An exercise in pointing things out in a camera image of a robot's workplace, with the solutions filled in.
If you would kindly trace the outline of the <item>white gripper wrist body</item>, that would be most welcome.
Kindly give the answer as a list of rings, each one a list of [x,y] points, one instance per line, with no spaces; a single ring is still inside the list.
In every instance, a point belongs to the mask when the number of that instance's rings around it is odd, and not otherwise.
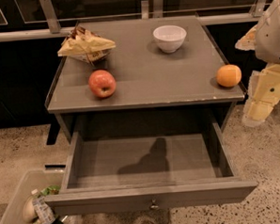
[[[257,58],[267,63],[280,63],[280,0],[272,0],[256,29]]]

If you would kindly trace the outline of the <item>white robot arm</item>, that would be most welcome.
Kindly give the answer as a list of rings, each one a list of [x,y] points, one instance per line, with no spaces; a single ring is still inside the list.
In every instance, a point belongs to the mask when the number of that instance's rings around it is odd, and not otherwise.
[[[235,47],[254,51],[267,66],[249,78],[242,122],[257,127],[280,102],[280,0],[272,0],[257,24],[241,37]]]

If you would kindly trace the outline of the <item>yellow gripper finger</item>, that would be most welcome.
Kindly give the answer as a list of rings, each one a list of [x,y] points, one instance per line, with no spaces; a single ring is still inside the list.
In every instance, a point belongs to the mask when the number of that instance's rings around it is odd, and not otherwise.
[[[242,122],[248,127],[257,127],[280,102],[280,64],[267,64],[261,72],[252,72],[248,83]]]
[[[235,48],[243,51],[254,51],[256,49],[256,26],[254,25],[249,31],[242,36],[235,44]]]

